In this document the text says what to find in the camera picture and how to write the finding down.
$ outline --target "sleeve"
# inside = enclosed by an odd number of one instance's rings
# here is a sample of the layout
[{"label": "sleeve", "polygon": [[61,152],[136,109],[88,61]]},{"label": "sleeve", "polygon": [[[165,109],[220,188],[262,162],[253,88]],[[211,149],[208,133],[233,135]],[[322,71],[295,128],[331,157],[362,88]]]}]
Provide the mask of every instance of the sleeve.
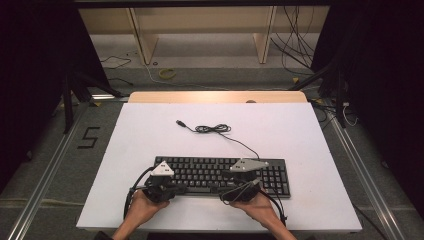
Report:
[{"label": "sleeve", "polygon": [[94,240],[113,240],[111,237],[109,237],[106,233],[100,231],[96,234],[94,237]]}]

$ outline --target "floor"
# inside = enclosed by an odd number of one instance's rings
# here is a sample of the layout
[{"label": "floor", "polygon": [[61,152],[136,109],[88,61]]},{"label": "floor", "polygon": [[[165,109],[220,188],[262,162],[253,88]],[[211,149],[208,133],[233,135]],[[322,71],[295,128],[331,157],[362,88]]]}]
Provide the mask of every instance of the floor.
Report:
[{"label": "floor", "polygon": [[[288,35],[281,34],[282,39]],[[317,34],[308,34],[305,39],[314,48]],[[163,35],[160,36],[149,71],[141,65],[132,36],[92,36],[100,60],[113,88],[131,92],[136,90],[208,90],[206,88],[225,88],[230,90],[247,89],[287,89],[296,79],[304,79],[309,70],[298,62],[282,57],[273,44],[266,64],[259,64],[253,38],[248,34],[201,34],[201,35]],[[158,71],[172,68],[176,72],[172,80],[158,77]],[[316,89],[319,82],[304,89],[308,98],[318,98]],[[323,104],[331,104],[326,99]],[[82,206],[90,191],[108,139],[119,115],[122,101],[96,100],[96,104],[75,106],[78,128],[75,129],[69,146],[53,171],[45,193],[40,199],[39,208],[27,219],[28,228],[23,239],[90,239],[94,233],[75,227]],[[345,130],[338,130],[338,123],[331,113],[316,109],[317,120],[327,140],[340,176],[345,184],[351,201],[358,207],[358,218],[363,231],[355,234],[330,234],[296,232],[298,239],[384,239],[376,228],[388,239],[422,239],[423,220],[415,211],[392,176],[380,162],[380,155],[374,147],[372,138],[359,122],[355,126],[347,124]],[[355,115],[348,115],[350,123]],[[0,195],[0,239],[7,239],[14,229],[20,213],[34,194],[34,189],[44,179],[44,172],[51,167],[57,156],[56,149],[62,144],[64,111],[58,106],[37,146],[32,149],[32,160],[23,163],[9,185]],[[81,149],[87,142],[83,139],[88,127],[100,127],[92,132],[98,137],[96,147]],[[350,138],[356,153],[347,153],[343,139]],[[372,200],[369,189],[364,187],[362,178],[355,168],[355,162],[362,162],[371,176],[378,193],[394,217],[396,234],[387,230],[384,216]],[[133,239],[145,239],[146,233],[137,232]]]}]

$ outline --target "forearm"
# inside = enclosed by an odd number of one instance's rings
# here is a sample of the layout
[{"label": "forearm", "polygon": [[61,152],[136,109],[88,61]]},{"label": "forearm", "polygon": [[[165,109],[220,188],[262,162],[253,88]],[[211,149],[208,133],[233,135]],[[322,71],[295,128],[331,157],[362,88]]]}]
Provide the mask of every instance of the forearm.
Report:
[{"label": "forearm", "polygon": [[128,239],[131,233],[133,233],[137,229],[137,227],[138,225],[133,224],[132,222],[124,221],[121,226],[119,226],[119,228],[115,231],[112,238],[114,240]]},{"label": "forearm", "polygon": [[295,240],[293,234],[287,230],[286,226],[279,220],[275,219],[262,224],[267,228],[277,240]]}]

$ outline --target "person's left hand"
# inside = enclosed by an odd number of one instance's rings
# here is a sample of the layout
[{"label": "person's left hand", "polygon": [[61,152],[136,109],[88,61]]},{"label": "person's left hand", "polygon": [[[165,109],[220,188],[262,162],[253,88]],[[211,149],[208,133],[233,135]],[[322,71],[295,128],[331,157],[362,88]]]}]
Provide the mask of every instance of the person's left hand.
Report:
[{"label": "person's left hand", "polygon": [[131,206],[128,210],[125,221],[133,221],[137,227],[149,221],[159,210],[169,205],[169,201],[154,203],[150,201],[143,191],[138,190],[134,193]]},{"label": "person's left hand", "polygon": [[154,203],[144,195],[143,191],[136,191],[132,197],[127,216],[113,234],[113,239],[127,239],[138,226],[149,221],[159,210],[168,205],[169,201]]}]

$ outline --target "person's right hand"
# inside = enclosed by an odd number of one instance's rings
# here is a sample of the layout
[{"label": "person's right hand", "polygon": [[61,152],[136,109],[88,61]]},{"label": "person's right hand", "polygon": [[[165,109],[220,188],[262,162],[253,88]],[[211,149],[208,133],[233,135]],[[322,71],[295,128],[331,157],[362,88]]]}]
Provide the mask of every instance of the person's right hand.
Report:
[{"label": "person's right hand", "polygon": [[265,228],[269,228],[270,221],[275,221],[275,219],[280,221],[269,199],[261,193],[258,193],[249,202],[230,202],[230,205],[245,211],[247,215],[258,221]]},{"label": "person's right hand", "polygon": [[267,228],[276,239],[296,239],[277,217],[271,201],[261,193],[256,194],[249,202],[230,202],[230,205],[245,211],[247,215],[258,221],[264,228]]}]

